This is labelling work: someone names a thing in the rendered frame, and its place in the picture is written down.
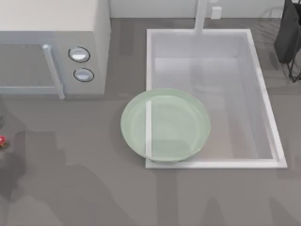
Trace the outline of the tall white tap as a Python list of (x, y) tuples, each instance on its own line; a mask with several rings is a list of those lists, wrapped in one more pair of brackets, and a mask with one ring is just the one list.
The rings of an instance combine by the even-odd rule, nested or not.
[(208, 0), (198, 0), (197, 2), (194, 26), (194, 33), (196, 36), (200, 36), (202, 34), (206, 17), (207, 4)]

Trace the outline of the white sink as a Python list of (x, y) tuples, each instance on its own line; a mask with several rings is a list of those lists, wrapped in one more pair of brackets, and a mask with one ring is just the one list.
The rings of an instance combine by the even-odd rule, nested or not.
[(204, 104), (206, 145), (148, 169), (285, 169), (287, 162), (249, 29), (148, 29), (146, 88), (172, 88)]

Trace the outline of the large round microwave knob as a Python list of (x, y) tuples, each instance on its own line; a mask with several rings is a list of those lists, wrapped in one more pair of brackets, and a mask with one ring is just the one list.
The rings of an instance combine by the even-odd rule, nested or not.
[(90, 59), (91, 54), (86, 48), (77, 46), (68, 50), (68, 57), (74, 62), (85, 63)]

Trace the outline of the small round microwave knob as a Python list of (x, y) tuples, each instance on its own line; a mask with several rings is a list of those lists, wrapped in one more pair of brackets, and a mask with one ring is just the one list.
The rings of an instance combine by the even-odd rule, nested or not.
[(74, 70), (73, 77), (79, 82), (90, 82), (94, 79), (94, 73), (87, 68)]

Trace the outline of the pale microwave oven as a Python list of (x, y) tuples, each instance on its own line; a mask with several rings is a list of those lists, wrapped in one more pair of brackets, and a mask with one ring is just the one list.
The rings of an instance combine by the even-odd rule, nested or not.
[[(108, 0), (0, 0), (0, 44), (48, 44), (63, 83), (65, 97), (105, 92), (111, 37)], [(85, 63), (68, 57), (84, 47)], [(90, 69), (94, 79), (79, 82), (74, 70)]]

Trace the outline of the microwave glass door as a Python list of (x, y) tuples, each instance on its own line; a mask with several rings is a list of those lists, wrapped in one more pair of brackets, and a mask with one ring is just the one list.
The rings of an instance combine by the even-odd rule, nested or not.
[(42, 45), (0, 44), (0, 95), (58, 95)]

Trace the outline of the pale green glass plate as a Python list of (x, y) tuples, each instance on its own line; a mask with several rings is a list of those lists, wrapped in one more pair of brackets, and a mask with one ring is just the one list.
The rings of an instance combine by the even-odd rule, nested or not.
[(209, 139), (209, 113), (197, 98), (178, 89), (151, 89), (132, 98), (120, 117), (122, 137), (149, 161), (181, 162)]

